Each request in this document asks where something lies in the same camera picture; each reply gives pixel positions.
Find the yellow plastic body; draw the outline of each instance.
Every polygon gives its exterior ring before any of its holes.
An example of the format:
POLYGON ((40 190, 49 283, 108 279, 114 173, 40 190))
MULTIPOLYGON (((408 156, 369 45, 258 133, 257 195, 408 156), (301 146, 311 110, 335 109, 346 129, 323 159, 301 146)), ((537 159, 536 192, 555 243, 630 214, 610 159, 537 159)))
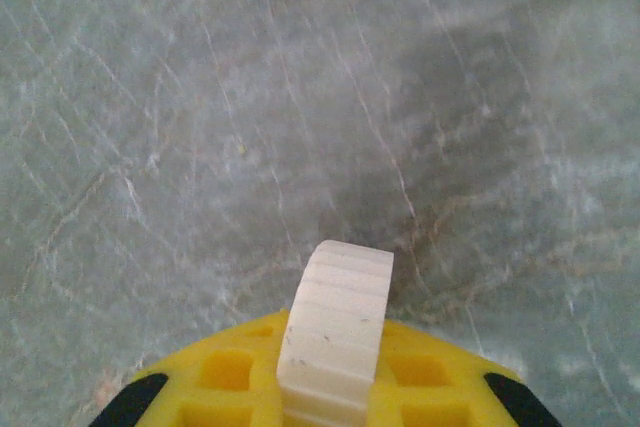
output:
MULTIPOLYGON (((222 331, 138 372, 169 380, 139 427, 311 427, 284 418, 276 365, 285 311, 222 331)), ((516 374, 402 324, 384 325, 367 427, 517 427, 483 379, 516 374)))

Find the gray marble surface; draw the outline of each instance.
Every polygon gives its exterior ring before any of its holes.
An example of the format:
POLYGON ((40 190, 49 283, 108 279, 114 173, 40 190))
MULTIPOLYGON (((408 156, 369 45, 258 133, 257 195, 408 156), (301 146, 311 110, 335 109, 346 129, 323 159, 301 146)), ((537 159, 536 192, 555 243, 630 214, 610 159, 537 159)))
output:
POLYGON ((640 425, 640 0, 0 0, 0 425, 290 306, 388 315, 640 425))

